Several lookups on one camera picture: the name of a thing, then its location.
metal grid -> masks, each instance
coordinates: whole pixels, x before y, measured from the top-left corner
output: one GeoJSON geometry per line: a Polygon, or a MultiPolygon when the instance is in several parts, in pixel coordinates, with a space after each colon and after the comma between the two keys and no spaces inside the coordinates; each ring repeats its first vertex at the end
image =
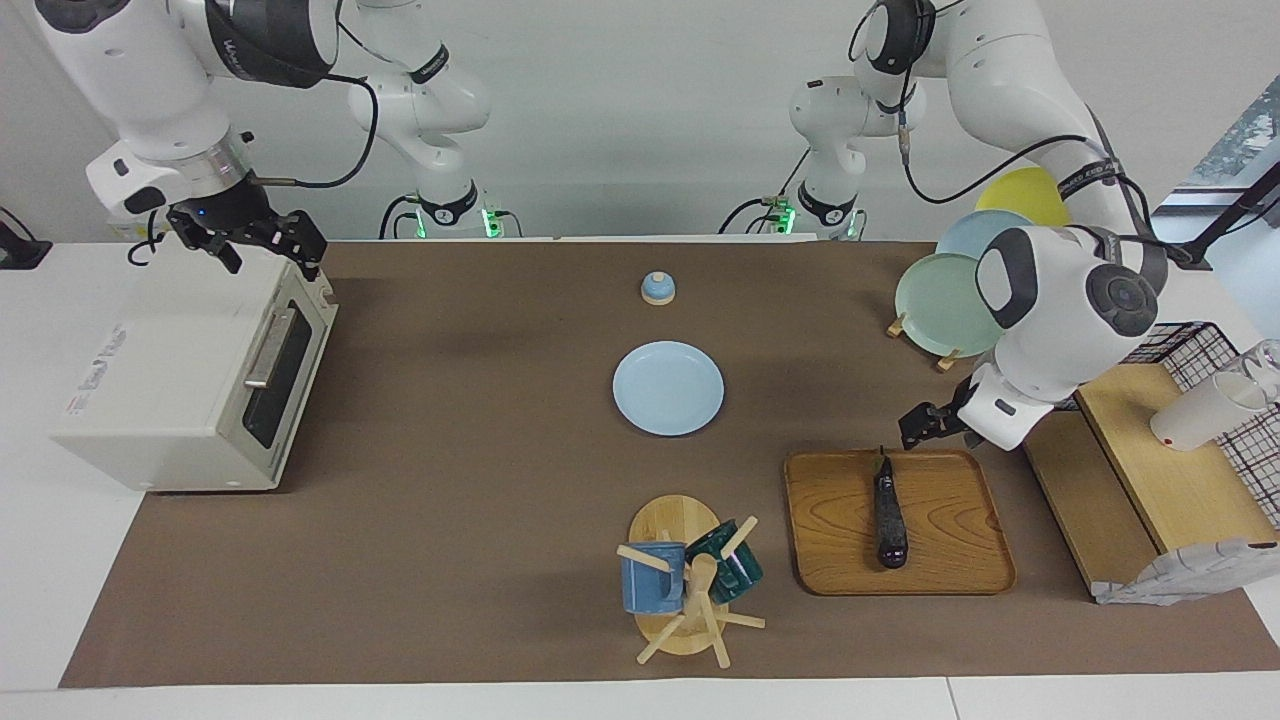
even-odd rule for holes
{"type": "MultiPolygon", "coordinates": [[[[1125,363],[1160,363],[1184,392],[1239,355],[1213,323],[1156,325],[1125,363]]],[[[1236,474],[1280,529],[1280,406],[1217,437],[1236,474]]]]}

mug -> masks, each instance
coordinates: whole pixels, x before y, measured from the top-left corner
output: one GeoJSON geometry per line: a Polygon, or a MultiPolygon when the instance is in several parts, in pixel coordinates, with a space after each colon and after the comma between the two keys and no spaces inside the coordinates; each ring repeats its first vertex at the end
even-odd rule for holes
{"type": "Polygon", "coordinates": [[[635,615],[669,615],[684,610],[685,543],[628,542],[627,546],[666,560],[671,573],[622,557],[622,607],[635,615]]]}
{"type": "Polygon", "coordinates": [[[755,560],[755,555],[746,542],[737,546],[727,559],[719,556],[721,550],[728,544],[730,538],[737,532],[737,520],[728,519],[705,536],[695,539],[685,551],[685,560],[692,562],[694,557],[701,553],[716,559],[716,579],[708,594],[712,602],[724,605],[731,600],[742,597],[746,591],[755,587],[764,577],[764,570],[755,560]]]}

white table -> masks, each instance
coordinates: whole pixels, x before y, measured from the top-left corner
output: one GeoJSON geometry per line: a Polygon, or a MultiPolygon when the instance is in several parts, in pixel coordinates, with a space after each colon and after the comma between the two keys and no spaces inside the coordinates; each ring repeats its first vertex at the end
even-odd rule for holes
{"type": "MultiPolygon", "coordinates": [[[[700,238],[664,238],[698,241],[700,238]]],[[[723,241],[727,238],[714,238],[723,241]]],[[[632,680],[56,691],[142,496],[46,437],[142,270],[122,245],[60,245],[0,273],[0,717],[1280,717],[1280,671],[1212,675],[632,680]]],[[[1161,320],[1258,333],[1208,273],[1174,273],[1161,320]]],[[[1280,637],[1280,578],[1248,588],[1280,637]]]]}

wooden stick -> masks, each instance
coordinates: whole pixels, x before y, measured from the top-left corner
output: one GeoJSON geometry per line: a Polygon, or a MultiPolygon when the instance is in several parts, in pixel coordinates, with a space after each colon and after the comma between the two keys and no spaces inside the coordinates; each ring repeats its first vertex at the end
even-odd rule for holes
{"type": "Polygon", "coordinates": [[[671,638],[671,634],[676,632],[676,628],[678,628],[680,624],[684,621],[685,621],[684,615],[676,615],[675,618],[671,619],[671,621],[663,625],[662,632],[659,632],[655,638],[649,641],[649,644],[644,646],[644,650],[641,650],[640,655],[636,656],[636,662],[639,662],[640,665],[649,662],[649,659],[653,657],[655,652],[658,652],[659,646],[667,642],[667,639],[671,638]]]}
{"type": "Polygon", "coordinates": [[[896,320],[893,320],[893,324],[890,325],[887,331],[884,331],[884,334],[887,334],[888,337],[897,337],[902,334],[902,323],[905,322],[906,322],[906,313],[902,313],[901,315],[897,316],[896,320]]]}
{"type": "Polygon", "coordinates": [[[671,573],[671,564],[663,560],[662,557],[654,557],[648,552],[641,552],[627,544],[618,546],[618,557],[626,557],[627,560],[632,560],[646,568],[653,568],[659,573],[671,573]]]}
{"type": "Polygon", "coordinates": [[[728,542],[724,543],[724,547],[721,548],[721,560],[728,560],[728,556],[733,555],[733,552],[737,550],[737,546],[742,544],[742,541],[746,539],[746,536],[751,534],[751,530],[755,529],[755,523],[758,523],[755,515],[749,516],[746,521],[742,523],[742,527],[739,528],[737,532],[733,533],[733,537],[728,538],[728,542]]]}
{"type": "Polygon", "coordinates": [[[724,647],[724,637],[719,633],[719,623],[716,621],[716,609],[712,598],[705,592],[698,593],[698,605],[703,609],[703,621],[707,623],[707,632],[712,634],[712,647],[716,648],[716,664],[721,670],[728,669],[728,648],[724,647]]]}
{"type": "Polygon", "coordinates": [[[956,364],[956,357],[959,356],[960,356],[960,348],[957,347],[952,350],[950,355],[947,355],[942,360],[938,360],[938,364],[934,366],[938,369],[940,373],[946,373],[947,370],[951,369],[951,365],[956,364]]]}
{"type": "Polygon", "coordinates": [[[718,612],[716,615],[717,620],[723,620],[732,625],[746,625],[748,628],[763,628],[764,618],[753,618],[750,615],[739,615],[737,612],[718,612]]]}

white cup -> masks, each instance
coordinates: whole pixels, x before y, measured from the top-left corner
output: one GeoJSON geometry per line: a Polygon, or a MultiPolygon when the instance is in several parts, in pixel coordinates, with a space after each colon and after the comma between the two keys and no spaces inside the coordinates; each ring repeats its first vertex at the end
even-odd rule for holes
{"type": "Polygon", "coordinates": [[[1196,450],[1271,407],[1280,396],[1280,341],[1266,340],[1235,357],[1151,419],[1151,432],[1174,450],[1196,450]]]}

